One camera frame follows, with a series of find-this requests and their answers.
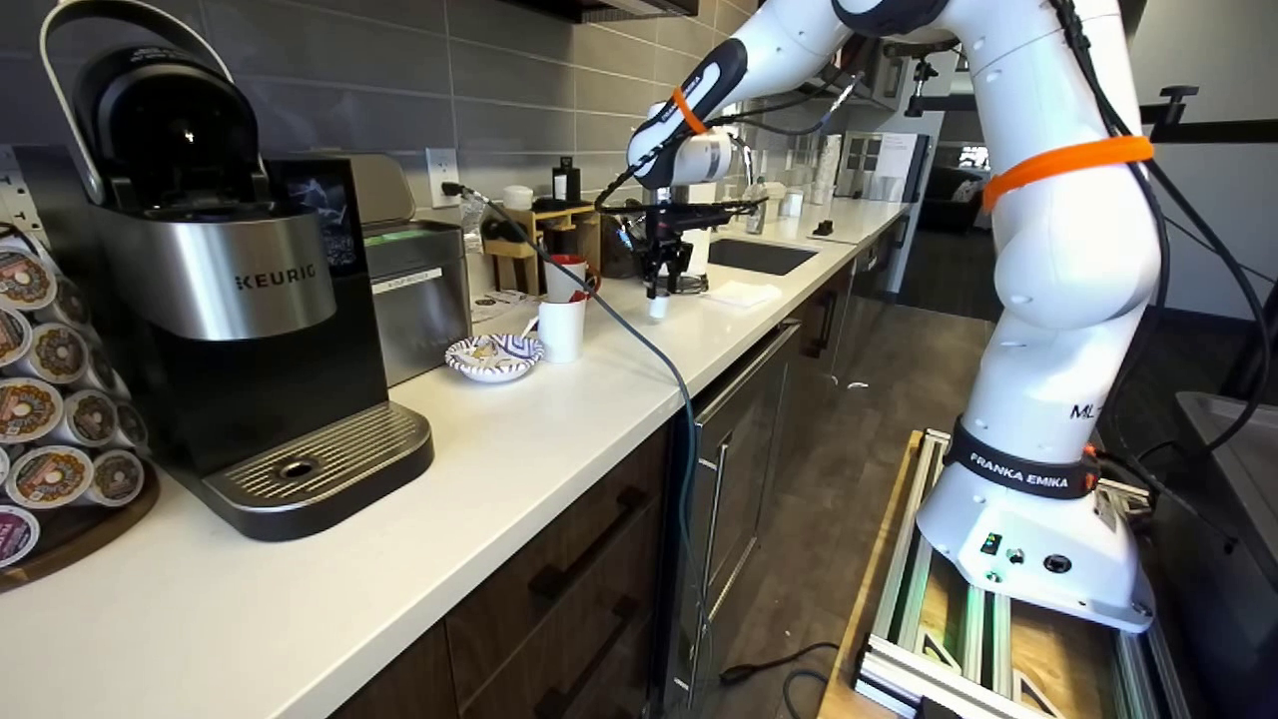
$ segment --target orange band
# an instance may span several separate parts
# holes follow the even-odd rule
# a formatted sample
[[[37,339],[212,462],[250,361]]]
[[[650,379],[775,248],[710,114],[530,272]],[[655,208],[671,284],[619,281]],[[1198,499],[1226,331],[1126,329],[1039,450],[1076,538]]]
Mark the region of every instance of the orange band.
[[[1156,144],[1148,134],[1109,134],[1096,144],[1054,146],[993,176],[983,192],[983,213],[993,213],[993,204],[1005,192],[1039,182],[1048,176],[1065,176],[1065,172],[1101,166],[1101,162],[1141,162],[1141,158],[1156,158]]]
[[[687,105],[683,92],[671,96],[671,105],[679,106],[683,124],[690,128],[690,134],[702,134],[707,124],[696,114],[696,106]]]

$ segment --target backsplash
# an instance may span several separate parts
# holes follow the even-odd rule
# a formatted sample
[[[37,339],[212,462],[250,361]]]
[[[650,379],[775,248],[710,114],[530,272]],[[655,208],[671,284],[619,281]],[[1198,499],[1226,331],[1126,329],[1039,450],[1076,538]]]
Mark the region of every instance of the backsplash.
[[[463,182],[549,182],[575,157],[582,192],[622,166],[630,128],[756,0],[699,16],[569,23],[509,0],[156,0],[184,16],[248,92],[268,157],[457,146]],[[52,0],[3,0],[0,144],[64,144],[37,58]],[[84,66],[87,41],[56,35]]]

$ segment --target keurig coffee machine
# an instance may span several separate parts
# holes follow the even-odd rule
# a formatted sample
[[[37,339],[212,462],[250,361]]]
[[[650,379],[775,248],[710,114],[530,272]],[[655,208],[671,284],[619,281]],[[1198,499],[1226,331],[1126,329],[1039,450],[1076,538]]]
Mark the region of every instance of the keurig coffee machine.
[[[165,45],[105,51],[68,101],[52,41],[73,19]],[[160,467],[250,538],[325,533],[427,471],[427,418],[386,402],[349,162],[264,162],[224,58],[152,4],[56,4],[40,58],[87,192],[52,250]]]

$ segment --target brand logo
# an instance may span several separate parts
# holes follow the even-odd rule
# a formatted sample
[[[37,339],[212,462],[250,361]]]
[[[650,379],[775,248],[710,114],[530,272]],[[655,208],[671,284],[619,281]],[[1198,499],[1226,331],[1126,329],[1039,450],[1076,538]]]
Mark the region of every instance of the brand logo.
[[[288,286],[288,284],[309,284],[309,281],[314,281],[314,265],[236,276],[236,286],[240,292],[268,292],[268,286]]]

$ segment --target kitchen counter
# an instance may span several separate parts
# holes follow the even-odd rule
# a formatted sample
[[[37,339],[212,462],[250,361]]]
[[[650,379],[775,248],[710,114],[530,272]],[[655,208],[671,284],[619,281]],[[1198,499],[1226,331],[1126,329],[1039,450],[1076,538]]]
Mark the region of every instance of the kitchen counter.
[[[699,391],[900,213],[827,204],[766,225],[752,241],[815,256],[790,276],[710,265],[710,286],[756,286],[752,305],[674,297],[655,325],[640,284],[606,281],[605,298]],[[679,411],[671,371],[601,309],[573,362],[505,389],[427,371],[392,398],[433,418],[437,462],[349,522],[250,543],[165,478],[123,538],[0,596],[3,715],[328,715]]]

